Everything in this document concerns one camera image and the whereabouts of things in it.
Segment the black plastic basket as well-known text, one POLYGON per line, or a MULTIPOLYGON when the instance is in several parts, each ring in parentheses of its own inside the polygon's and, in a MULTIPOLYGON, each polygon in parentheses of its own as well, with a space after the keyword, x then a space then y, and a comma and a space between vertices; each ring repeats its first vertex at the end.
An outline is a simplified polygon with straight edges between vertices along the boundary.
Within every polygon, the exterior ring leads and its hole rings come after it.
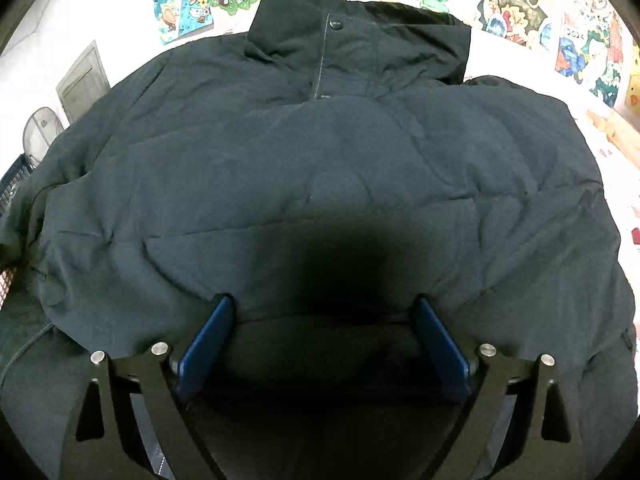
POLYGON ((32 174, 34 166, 25 154, 21 154, 4 174, 0 188, 0 216, 10 208, 13 197, 21 184, 32 174))

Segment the grey electric fan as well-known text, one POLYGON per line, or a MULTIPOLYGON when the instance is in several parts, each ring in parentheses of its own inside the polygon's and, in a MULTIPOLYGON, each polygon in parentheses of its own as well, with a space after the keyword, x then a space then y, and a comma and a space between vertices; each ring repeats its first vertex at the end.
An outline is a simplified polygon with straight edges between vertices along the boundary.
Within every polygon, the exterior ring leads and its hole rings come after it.
POLYGON ((42 162, 53 141, 63 131, 60 118, 50 107, 40 107, 28 118, 23 131, 23 150, 30 166, 42 162))

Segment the dark navy padded jacket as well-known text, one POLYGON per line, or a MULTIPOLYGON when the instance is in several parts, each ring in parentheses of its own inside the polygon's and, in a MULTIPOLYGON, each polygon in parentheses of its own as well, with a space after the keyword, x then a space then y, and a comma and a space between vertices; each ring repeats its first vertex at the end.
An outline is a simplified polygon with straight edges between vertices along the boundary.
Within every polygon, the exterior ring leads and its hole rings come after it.
POLYGON ((1 219, 1 474, 62 479, 90 356, 234 320, 184 418, 223 479, 424 479, 454 409, 410 307, 551 354, 586 475, 637 419, 634 295, 568 107, 465 77, 472 32, 385 2, 262 0, 52 143, 1 219))

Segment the red white checkered sheet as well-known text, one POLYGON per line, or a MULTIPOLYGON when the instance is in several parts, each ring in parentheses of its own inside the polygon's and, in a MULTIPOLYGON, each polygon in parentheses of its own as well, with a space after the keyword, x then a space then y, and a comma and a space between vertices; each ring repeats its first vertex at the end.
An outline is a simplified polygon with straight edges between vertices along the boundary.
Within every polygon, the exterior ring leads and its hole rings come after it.
POLYGON ((3 307, 8 296, 11 284, 14 280, 15 270, 4 270, 0 272, 0 308, 3 307))

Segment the grey wall panel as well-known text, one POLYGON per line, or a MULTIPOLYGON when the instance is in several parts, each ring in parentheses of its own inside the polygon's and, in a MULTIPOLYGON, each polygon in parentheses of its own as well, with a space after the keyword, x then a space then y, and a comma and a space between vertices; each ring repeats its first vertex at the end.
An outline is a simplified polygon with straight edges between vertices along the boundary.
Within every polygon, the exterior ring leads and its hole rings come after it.
POLYGON ((111 85, 94 41, 85 48, 56 86, 56 94, 70 124, 77 122, 110 90, 111 85))

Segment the colourful cartoon poster row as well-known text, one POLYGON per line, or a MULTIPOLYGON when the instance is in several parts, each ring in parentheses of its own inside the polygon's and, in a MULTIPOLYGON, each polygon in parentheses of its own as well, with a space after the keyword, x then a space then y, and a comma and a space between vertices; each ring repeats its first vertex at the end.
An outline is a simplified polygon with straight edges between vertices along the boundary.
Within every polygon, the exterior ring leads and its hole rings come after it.
POLYGON ((639 43, 611 0, 384 1, 454 14, 536 53, 605 105, 638 114, 639 43))

